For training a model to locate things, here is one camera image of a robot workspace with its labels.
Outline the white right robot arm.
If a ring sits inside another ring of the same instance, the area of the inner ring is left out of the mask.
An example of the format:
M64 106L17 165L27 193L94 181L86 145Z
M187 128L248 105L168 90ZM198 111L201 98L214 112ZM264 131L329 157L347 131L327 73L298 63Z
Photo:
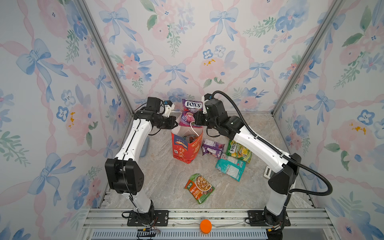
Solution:
M268 181L271 189L261 222L266 226L282 226L286 208L297 178L296 162L286 160L287 152L275 147L247 124L241 114L229 116L221 100L202 97L203 110L194 114L196 124L218 131L222 136L241 144L262 160L274 173Z

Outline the red paper gift bag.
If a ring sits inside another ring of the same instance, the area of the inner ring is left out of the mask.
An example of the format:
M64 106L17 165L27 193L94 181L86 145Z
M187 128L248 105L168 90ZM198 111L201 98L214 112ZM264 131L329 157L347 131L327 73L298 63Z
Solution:
M173 157L186 164L190 164L198 155L203 142L203 128L199 126L182 126L181 118L177 118L179 124L172 129Z

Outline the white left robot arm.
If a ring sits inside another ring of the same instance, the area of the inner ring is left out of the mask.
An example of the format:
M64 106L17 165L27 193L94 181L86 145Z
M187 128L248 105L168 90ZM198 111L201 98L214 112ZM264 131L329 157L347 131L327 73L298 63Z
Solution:
M118 194L126 195L139 215L154 215L154 204L142 191L145 175L138 160L145 141L153 128L172 130L178 126L171 112L175 106L170 101L149 97L133 115L134 121L121 150L112 159L107 159L105 170L109 187Z

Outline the purple Fox's berries candy bag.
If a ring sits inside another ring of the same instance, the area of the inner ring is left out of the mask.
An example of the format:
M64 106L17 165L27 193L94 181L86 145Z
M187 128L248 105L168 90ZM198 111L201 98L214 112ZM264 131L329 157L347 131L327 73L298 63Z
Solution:
M203 110L203 103L183 99L183 112L179 125L183 127L190 126L195 121L194 114Z

